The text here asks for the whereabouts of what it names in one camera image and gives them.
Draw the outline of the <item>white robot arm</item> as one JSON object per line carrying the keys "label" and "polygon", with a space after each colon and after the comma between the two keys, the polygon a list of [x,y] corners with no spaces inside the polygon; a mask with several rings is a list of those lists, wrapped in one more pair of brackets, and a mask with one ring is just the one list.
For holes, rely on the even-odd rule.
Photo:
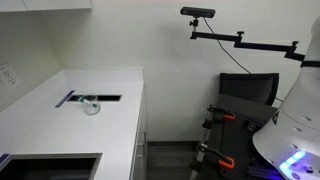
{"label": "white robot arm", "polygon": [[320,180],[320,17],[300,73],[253,145],[287,180]]}

